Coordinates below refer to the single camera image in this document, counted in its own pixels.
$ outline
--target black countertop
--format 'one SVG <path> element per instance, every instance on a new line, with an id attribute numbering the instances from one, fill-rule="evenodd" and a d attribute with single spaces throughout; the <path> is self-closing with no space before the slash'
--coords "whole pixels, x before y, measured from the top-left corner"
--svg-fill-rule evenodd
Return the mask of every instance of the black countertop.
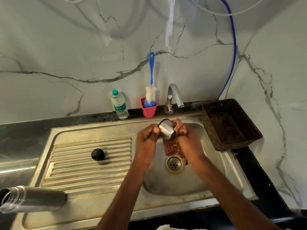
<path id="1" fill-rule="evenodd" d="M 184 108 L 177 108 L 174 105 L 174 113 L 199 111 L 201 110 L 201 105 L 206 102 L 185 103 Z M 155 115 L 166 115 L 164 106 L 158 106 Z M 129 110 L 129 118 L 140 117 L 143 117 L 141 109 Z M 0 125 L 0 189 L 16 185 L 29 185 L 51 128 L 117 120 L 119 119 L 115 112 L 105 112 Z M 301 226 L 301 222 L 305 221 L 305 218 L 301 218 L 289 210 L 251 150 L 248 147 L 244 147 L 233 150 L 233 152 L 259 198 L 253 203 L 270 219 L 275 221 L 283 220 L 281 225 L 283 224 L 285 227 L 289 228 L 290 225 L 292 229 L 296 229 L 293 225 L 294 221 Z M 1 229 L 9 230 L 14 218 L 15 214 L 0 213 Z M 170 224 L 173 228 L 185 229 L 232 228 L 232 224 L 222 208 L 216 206 L 148 220 L 133 221 L 129 224 L 129 229 L 157 229 L 163 224 Z"/>

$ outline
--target faucet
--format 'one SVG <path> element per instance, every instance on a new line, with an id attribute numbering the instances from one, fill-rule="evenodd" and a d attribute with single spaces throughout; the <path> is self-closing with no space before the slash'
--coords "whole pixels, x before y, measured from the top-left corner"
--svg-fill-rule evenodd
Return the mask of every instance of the faucet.
<path id="1" fill-rule="evenodd" d="M 185 107 L 185 105 L 183 104 L 183 101 L 181 99 L 177 85 L 172 83 L 172 84 L 169 85 L 169 88 L 167 90 L 167 98 L 166 98 L 166 102 L 165 102 L 165 112 L 167 114 L 173 114 L 174 113 L 173 106 L 171 104 L 173 95 L 176 99 L 177 106 L 179 108 Z"/>

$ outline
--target red cup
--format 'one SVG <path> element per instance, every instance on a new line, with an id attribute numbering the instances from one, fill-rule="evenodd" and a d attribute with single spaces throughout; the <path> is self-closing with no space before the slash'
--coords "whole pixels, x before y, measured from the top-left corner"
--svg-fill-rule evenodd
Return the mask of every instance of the red cup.
<path id="1" fill-rule="evenodd" d="M 143 115 L 146 118 L 151 118 L 154 116 L 154 114 L 156 113 L 156 109 L 157 109 L 157 103 L 155 106 L 153 107 L 148 107 L 148 108 L 144 108 L 144 101 L 145 101 L 145 97 L 141 98 L 141 104 L 142 104 L 142 110 L 143 110 Z"/>

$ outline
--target red checkered cloth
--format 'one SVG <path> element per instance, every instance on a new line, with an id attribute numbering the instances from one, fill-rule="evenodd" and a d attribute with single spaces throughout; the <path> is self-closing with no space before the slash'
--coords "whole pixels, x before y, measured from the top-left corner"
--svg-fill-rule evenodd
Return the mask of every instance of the red checkered cloth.
<path id="1" fill-rule="evenodd" d="M 176 120 L 171 120 L 175 124 L 175 132 L 176 135 L 187 135 L 188 131 L 185 127 L 185 125 L 182 123 L 180 119 Z M 168 141 L 168 140 L 163 140 L 163 146 L 164 146 L 164 153 L 165 156 L 173 156 L 177 154 L 179 157 L 182 159 L 185 159 L 185 155 L 183 154 L 183 151 L 179 145 L 179 143 L 176 143 L 175 140 Z"/>

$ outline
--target drain strainer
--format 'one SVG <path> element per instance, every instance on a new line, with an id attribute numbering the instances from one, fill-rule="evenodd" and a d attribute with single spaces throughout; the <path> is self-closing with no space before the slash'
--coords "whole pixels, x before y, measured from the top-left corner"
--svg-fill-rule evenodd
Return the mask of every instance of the drain strainer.
<path id="1" fill-rule="evenodd" d="M 179 173 L 183 169 L 184 163 L 179 157 L 171 156 L 167 157 L 165 160 L 165 167 L 171 173 Z"/>

